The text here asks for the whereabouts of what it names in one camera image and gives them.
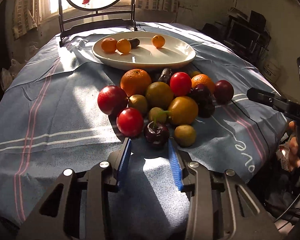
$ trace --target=blue tablecloth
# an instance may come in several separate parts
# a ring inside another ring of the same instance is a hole
[[[251,102],[256,87],[276,93],[259,71],[219,42],[183,25],[138,23],[139,31],[179,38],[196,50],[185,71],[200,70],[213,81],[228,80],[234,98],[197,118],[195,144],[186,149],[208,169],[235,170],[248,181],[275,150],[285,117]],[[91,47],[126,28],[54,37],[20,71],[0,103],[0,215],[21,224],[46,188],[66,168],[90,169],[121,146],[122,137],[97,105],[98,92],[120,83],[123,71],[103,65]],[[174,186],[167,148],[154,151],[143,137],[132,141],[125,187],[110,194],[116,239],[166,239],[186,227],[188,198]]]

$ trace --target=chair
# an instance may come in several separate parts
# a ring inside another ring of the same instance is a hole
[[[62,11],[62,4],[61,0],[59,0],[59,25],[60,25],[60,47],[64,45],[63,40],[65,37],[80,33],[80,32],[85,32],[93,29],[99,29],[99,28],[110,28],[110,27],[116,27],[116,26],[130,26],[133,28],[134,31],[137,31],[136,27],[136,21],[135,21],[135,10],[136,10],[136,5],[135,5],[135,0],[131,0],[131,5],[130,5],[130,10],[122,10],[122,11],[109,11],[109,12],[100,12],[101,10],[104,10],[106,8],[109,8],[119,2],[120,0],[116,0],[113,3],[104,6],[102,8],[82,8],[74,4],[71,0],[67,0],[67,2],[74,8],[82,11],[95,11],[93,14],[87,14],[83,16],[78,16],[74,18],[70,18],[67,20],[63,19],[63,11]],[[77,21],[77,20],[82,20],[85,18],[90,18],[90,17],[95,17],[95,16],[101,16],[101,15],[112,15],[112,14],[130,14],[130,19],[129,20],[123,20],[121,18],[116,18],[116,19],[108,19],[108,20],[100,20],[100,21],[93,21],[89,23],[83,23],[79,25],[75,25],[72,28],[65,30],[64,29],[64,24]]]

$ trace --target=yellow fruit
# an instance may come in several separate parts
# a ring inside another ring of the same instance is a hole
[[[194,144],[197,133],[191,125],[180,125],[174,130],[174,139],[181,147]]]
[[[160,114],[160,112],[163,112],[163,109],[160,107],[151,108],[148,114],[149,122],[154,121],[154,118],[156,118],[157,122],[165,123],[167,120],[167,114],[166,113]]]
[[[146,90],[146,99],[150,107],[160,107],[167,110],[173,97],[171,88],[163,82],[154,82]]]
[[[190,76],[191,78],[193,78],[194,76],[200,75],[200,74],[201,74],[201,73],[200,73],[199,71],[193,71],[193,72],[190,73],[189,76]]]
[[[133,95],[129,98],[128,107],[139,110],[142,115],[148,112],[147,99],[142,95]]]
[[[152,44],[153,46],[155,46],[157,49],[160,49],[164,46],[164,44],[166,43],[164,37],[162,37],[161,35],[155,35],[152,38]]]
[[[198,115],[198,105],[190,97],[177,97],[169,105],[170,123],[173,125],[191,124]]]
[[[117,42],[117,50],[123,54],[127,54],[130,52],[131,50],[131,44],[128,40],[126,39],[121,39],[118,40]]]

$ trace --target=cherry stem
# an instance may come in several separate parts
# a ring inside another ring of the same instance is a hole
[[[157,127],[157,118],[159,117],[159,115],[168,114],[168,113],[170,113],[170,111],[160,111],[153,119],[153,127],[154,128]]]

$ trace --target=metal screw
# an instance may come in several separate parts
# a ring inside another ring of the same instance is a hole
[[[228,176],[232,177],[232,176],[234,176],[234,175],[235,175],[235,171],[234,171],[234,170],[231,170],[231,169],[229,169],[229,170],[226,170],[226,174],[227,174]]]
[[[66,169],[66,170],[63,171],[63,175],[70,176],[72,174],[72,172],[73,171],[71,169]]]
[[[198,162],[190,162],[190,163],[189,163],[189,166],[190,166],[191,168],[198,168],[198,167],[199,167],[199,163],[198,163]]]
[[[107,161],[104,161],[104,162],[101,162],[99,165],[100,165],[101,168],[106,168],[110,165],[110,163],[107,162]]]

